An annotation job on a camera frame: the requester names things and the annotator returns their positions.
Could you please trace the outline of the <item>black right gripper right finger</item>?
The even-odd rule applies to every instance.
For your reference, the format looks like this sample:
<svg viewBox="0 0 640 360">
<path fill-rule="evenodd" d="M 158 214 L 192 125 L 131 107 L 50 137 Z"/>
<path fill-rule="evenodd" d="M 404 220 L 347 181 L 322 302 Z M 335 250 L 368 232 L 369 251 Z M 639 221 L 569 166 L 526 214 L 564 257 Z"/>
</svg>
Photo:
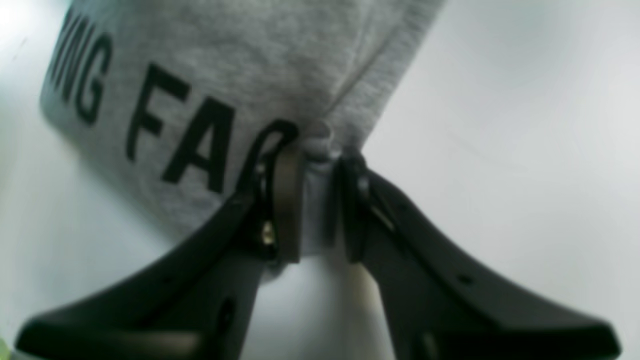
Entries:
<svg viewBox="0 0 640 360">
<path fill-rule="evenodd" d="M 339 161 L 347 258 L 377 284 L 398 360 L 615 360 L 614 328 L 478 262 L 358 150 Z"/>
</svg>

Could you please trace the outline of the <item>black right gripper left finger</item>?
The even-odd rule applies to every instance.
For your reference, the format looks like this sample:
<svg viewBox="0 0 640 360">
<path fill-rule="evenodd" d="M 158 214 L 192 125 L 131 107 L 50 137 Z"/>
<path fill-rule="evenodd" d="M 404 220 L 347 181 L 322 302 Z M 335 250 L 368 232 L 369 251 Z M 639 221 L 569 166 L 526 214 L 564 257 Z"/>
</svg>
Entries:
<svg viewBox="0 0 640 360">
<path fill-rule="evenodd" d="M 237 360 L 262 275 L 302 257 L 300 141 L 260 159 L 203 227 L 134 275 L 22 326 L 43 360 Z"/>
</svg>

